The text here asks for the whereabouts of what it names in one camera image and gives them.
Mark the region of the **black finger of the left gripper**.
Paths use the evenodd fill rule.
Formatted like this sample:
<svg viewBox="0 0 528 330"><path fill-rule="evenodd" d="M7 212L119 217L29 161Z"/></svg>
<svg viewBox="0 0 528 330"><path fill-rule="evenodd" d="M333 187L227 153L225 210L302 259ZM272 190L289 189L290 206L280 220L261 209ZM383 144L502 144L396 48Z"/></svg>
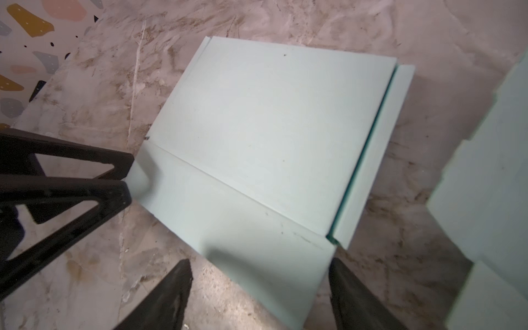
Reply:
<svg viewBox="0 0 528 330"><path fill-rule="evenodd" d="M41 177L30 175L1 176L1 208L8 212L1 231L6 246L22 239L18 229L17 205L78 204L93 201L97 205L61 229L36 243L13 259L1 260L1 300L11 295L36 273L49 265L75 243L92 233L131 204L131 194L120 180Z"/></svg>

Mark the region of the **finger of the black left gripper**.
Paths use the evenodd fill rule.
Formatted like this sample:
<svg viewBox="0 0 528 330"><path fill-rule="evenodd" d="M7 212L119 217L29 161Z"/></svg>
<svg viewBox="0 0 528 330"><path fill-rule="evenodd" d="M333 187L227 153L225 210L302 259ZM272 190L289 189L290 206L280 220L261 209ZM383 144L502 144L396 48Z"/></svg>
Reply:
<svg viewBox="0 0 528 330"><path fill-rule="evenodd" d="M119 181L126 177L134 157L131 153L91 147L19 129L1 129L1 175L47 177L36 155L69 158L112 165L113 169L95 177L96 180ZM28 206L37 224L43 224L80 202L52 202ZM1 225L13 221L19 225L16 206L1 206Z"/></svg>

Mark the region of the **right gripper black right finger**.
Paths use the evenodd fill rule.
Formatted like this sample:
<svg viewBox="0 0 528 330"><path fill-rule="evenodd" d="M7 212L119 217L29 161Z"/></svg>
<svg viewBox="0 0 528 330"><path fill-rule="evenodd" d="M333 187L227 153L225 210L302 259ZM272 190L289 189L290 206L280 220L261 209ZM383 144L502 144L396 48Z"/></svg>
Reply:
<svg viewBox="0 0 528 330"><path fill-rule="evenodd" d="M406 328L338 258L332 259L328 277L338 329Z"/></svg>

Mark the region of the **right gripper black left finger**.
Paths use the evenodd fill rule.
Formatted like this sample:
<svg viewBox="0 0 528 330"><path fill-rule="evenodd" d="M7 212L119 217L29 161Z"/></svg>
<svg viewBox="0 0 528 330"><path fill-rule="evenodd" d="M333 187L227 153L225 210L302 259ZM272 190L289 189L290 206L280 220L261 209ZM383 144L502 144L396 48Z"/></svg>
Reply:
<svg viewBox="0 0 528 330"><path fill-rule="evenodd" d="M191 262L181 260L115 330L181 329L192 276Z"/></svg>

